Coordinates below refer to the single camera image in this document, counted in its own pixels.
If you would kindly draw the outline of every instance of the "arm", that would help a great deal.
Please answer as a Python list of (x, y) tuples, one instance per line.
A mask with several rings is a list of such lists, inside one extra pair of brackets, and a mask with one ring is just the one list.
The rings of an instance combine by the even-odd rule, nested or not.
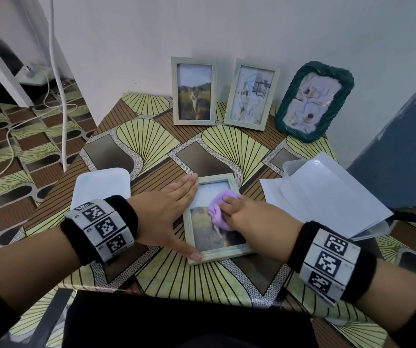
[[(199, 251), (173, 233), (173, 222), (195, 197), (197, 177), (187, 175), (161, 191), (128, 199), (138, 217), (136, 241), (147, 246), (167, 246), (200, 260)], [(0, 312), (0, 336), (16, 323), (13, 311), (23, 314), (80, 266), (75, 249), (59, 226), (0, 249), (0, 308), (4, 309)], [(15, 321), (4, 321), (7, 316)]]
[[(303, 226), (285, 211), (245, 196), (220, 204), (228, 225), (267, 257), (288, 262)], [(416, 274), (377, 259), (372, 282), (356, 306), (388, 332), (403, 327), (416, 312)]]

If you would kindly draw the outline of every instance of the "fingernail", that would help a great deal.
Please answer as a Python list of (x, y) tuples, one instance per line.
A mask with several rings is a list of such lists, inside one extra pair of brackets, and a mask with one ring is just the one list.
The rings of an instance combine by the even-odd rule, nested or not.
[(193, 261), (200, 261), (201, 260), (201, 254), (197, 253), (197, 252), (193, 252), (192, 255), (190, 256), (190, 258)]

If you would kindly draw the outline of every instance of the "green wicker picture frame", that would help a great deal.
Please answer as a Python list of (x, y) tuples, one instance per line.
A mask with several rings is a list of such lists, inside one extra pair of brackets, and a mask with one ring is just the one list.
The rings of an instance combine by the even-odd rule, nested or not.
[[(322, 77), (330, 77), (336, 79), (341, 88), (333, 95), (331, 103), (328, 105), (327, 111), (322, 114), (319, 122), (315, 123), (315, 130), (310, 133), (304, 133), (303, 131), (293, 128), (284, 122), (284, 117), (287, 114), (289, 105), (292, 100), (296, 98), (298, 89), (302, 83), (302, 80), (306, 75), (311, 72), (315, 72), (317, 75)], [(285, 96), (283, 97), (282, 103), (280, 104), (279, 110), (275, 115), (275, 127), (282, 133), (289, 134), (305, 143), (311, 143), (318, 140), (327, 131), (330, 122), (337, 115), (345, 103), (346, 97), (350, 94), (354, 87), (354, 78), (350, 71), (342, 68), (336, 68), (327, 66), (318, 61), (311, 61), (298, 69), (295, 74), (290, 87), (288, 88)]]

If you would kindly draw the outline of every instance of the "picture frame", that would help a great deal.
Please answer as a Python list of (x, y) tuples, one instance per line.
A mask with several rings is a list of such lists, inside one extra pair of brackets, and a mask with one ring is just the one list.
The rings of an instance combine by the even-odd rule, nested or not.
[(264, 131), (279, 76), (278, 67), (238, 58), (224, 123)]
[[(199, 249), (201, 253), (200, 261), (194, 261), (188, 258), (189, 265), (197, 265), (209, 261), (217, 261), (251, 254), (252, 251), (246, 244), (246, 240), (238, 232), (216, 229), (216, 226), (214, 226), (211, 222), (209, 214), (207, 214), (207, 207), (214, 198), (214, 194), (220, 192), (219, 189), (225, 189), (228, 186), (230, 190), (239, 194), (239, 189), (237, 187), (237, 183), (235, 182), (234, 175), (218, 174), (214, 176), (199, 177), (198, 183), (199, 189), (195, 195), (195, 199), (182, 214), (184, 220), (185, 240), (188, 244)], [(203, 186), (209, 185), (215, 187), (203, 188)], [(200, 196), (199, 193), (206, 193), (206, 197), (203, 195)], [(224, 246), (211, 250), (203, 250), (203, 247), (211, 247), (213, 245), (216, 247), (217, 244), (219, 244), (217, 243), (219, 239), (224, 242)], [(232, 242), (234, 245), (225, 246), (226, 242)]]
[(213, 126), (216, 118), (217, 62), (171, 57), (171, 74), (174, 124)]
[(304, 64), (296, 72), (274, 117), (275, 128), (304, 143), (325, 134), (354, 87), (347, 69), (319, 61)]

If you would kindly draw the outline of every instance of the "grass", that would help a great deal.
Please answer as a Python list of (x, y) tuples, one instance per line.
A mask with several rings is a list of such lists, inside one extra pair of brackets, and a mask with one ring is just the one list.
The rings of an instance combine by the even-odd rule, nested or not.
[[(199, 97), (211, 101), (211, 91), (201, 91)], [(179, 119), (194, 120), (195, 111), (193, 110), (192, 100), (187, 92), (179, 93)]]

